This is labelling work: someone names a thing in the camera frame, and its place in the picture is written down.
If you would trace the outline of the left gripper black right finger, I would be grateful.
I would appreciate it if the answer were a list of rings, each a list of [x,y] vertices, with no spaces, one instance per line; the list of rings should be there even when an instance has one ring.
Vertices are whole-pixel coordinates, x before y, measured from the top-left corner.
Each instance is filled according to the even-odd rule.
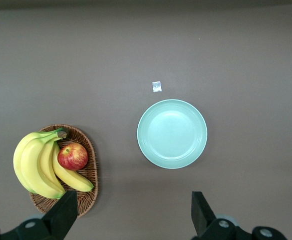
[[[252,235],[230,220],[217,218],[200,191],[192,192],[191,219],[196,231],[194,240],[251,240]]]

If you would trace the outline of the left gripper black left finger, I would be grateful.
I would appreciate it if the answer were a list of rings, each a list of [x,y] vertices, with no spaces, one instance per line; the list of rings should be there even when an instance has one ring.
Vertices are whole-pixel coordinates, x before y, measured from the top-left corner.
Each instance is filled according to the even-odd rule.
[[[77,193],[67,191],[41,218],[32,218],[0,236],[2,240],[63,240],[77,219]]]

